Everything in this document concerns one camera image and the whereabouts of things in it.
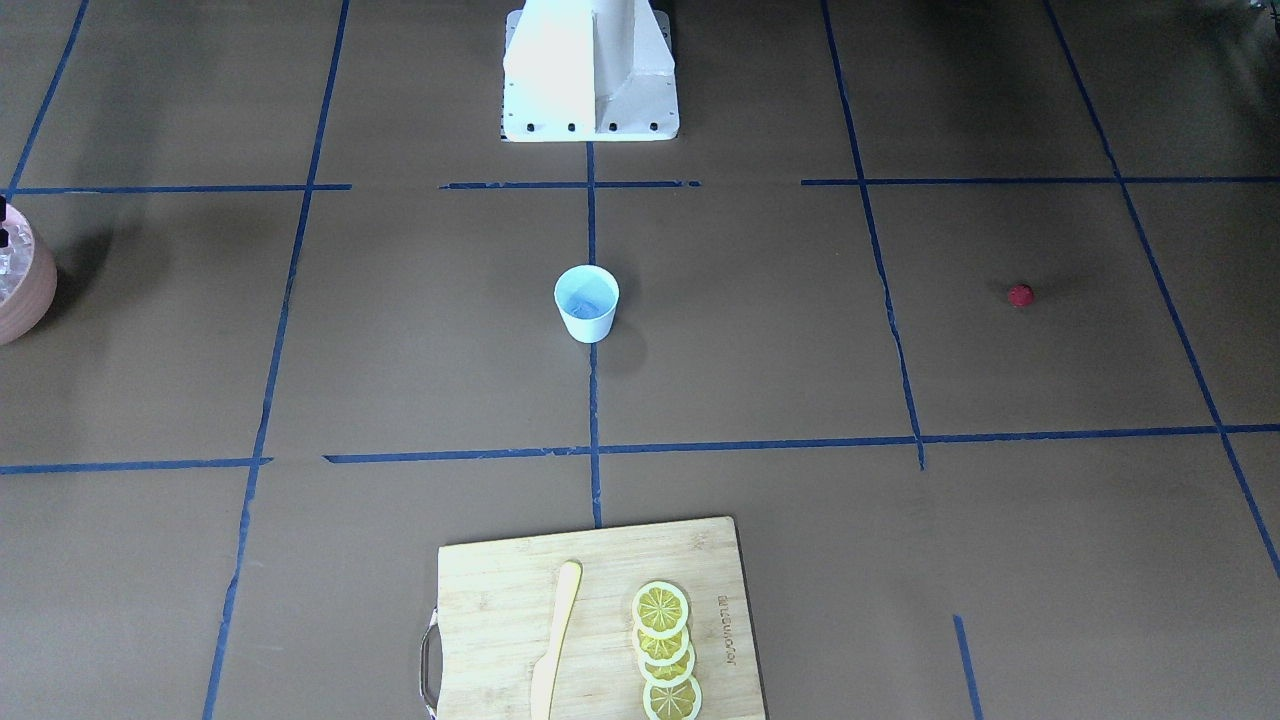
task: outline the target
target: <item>light blue cup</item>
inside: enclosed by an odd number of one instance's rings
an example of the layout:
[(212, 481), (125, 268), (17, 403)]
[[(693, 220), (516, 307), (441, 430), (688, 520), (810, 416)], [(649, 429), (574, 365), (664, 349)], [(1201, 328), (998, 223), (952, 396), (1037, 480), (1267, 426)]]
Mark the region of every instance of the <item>light blue cup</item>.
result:
[(570, 268), (556, 281), (556, 306), (573, 340), (600, 342), (613, 327), (618, 281), (598, 265)]

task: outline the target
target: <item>wooden cutting board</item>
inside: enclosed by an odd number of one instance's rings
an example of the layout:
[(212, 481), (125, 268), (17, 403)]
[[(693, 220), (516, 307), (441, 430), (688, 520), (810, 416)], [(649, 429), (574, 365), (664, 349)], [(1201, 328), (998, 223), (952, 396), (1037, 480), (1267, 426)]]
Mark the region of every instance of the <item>wooden cutting board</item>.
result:
[(561, 565), (582, 582), (570, 616), (553, 720), (645, 720), (631, 600), (650, 580), (689, 598), (700, 720), (763, 720), (751, 616), (732, 518), (454, 544), (439, 555), (440, 720), (530, 717)]

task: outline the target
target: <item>metal handle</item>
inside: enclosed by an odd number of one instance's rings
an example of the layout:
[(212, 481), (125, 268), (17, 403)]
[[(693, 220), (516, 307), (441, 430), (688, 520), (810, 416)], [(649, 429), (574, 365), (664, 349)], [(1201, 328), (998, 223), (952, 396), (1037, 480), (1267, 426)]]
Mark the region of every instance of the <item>metal handle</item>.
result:
[(428, 624), (426, 624), (426, 632), (422, 633), (422, 665), (421, 665), (422, 671), (419, 674), (419, 682), (417, 682), (417, 694), (419, 694), (419, 697), (422, 698), (422, 705), (426, 706), (426, 716), (430, 717), (431, 720), (436, 720), (436, 717), (435, 717), (435, 706), (440, 703), (440, 698), (433, 696), (431, 691), (428, 689), (428, 687), (426, 687), (426, 656), (428, 656), (428, 646), (430, 643), (431, 632), (433, 630), (435, 632), (436, 637), (440, 635), (440, 609), (439, 607), (433, 607), (431, 609), (431, 620), (428, 621)]

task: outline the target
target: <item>citrus slice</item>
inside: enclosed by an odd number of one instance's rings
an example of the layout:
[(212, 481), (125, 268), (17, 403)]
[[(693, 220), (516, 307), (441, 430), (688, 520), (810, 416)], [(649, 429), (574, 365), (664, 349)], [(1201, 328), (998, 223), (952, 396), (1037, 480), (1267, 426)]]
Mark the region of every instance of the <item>citrus slice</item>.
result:
[(671, 665), (650, 665), (645, 661), (644, 655), (641, 655), (640, 674), (644, 675), (645, 682), (655, 688), (673, 688), (694, 674), (695, 660), (694, 646), (691, 643), (685, 655), (680, 656)]
[(631, 643), (640, 660), (654, 667), (675, 665), (689, 650), (689, 630), (680, 630), (673, 638), (655, 639), (644, 630), (631, 630)]
[(644, 687), (644, 712), (649, 720), (694, 720), (703, 708), (703, 688), (689, 678), (673, 688)]
[(666, 639), (680, 634), (689, 621), (689, 600), (676, 585), (654, 580), (640, 588), (631, 601), (631, 615), (636, 628), (654, 639)]

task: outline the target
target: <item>knife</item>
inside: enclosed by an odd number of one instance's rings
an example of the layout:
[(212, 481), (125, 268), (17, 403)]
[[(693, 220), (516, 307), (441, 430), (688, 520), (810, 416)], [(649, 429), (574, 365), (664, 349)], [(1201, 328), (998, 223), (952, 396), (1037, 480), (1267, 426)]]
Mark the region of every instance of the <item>knife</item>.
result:
[(577, 585), (582, 582), (582, 566), (570, 560), (561, 565), (559, 580), (556, 583), (556, 609), (552, 611), (550, 641), (547, 655), (534, 664), (534, 680), (529, 691), (529, 707), (532, 720), (550, 720), (552, 691), (556, 688), (556, 673), (559, 670), (561, 650), (564, 647), (564, 632), (568, 629), (568, 614), (577, 600)]

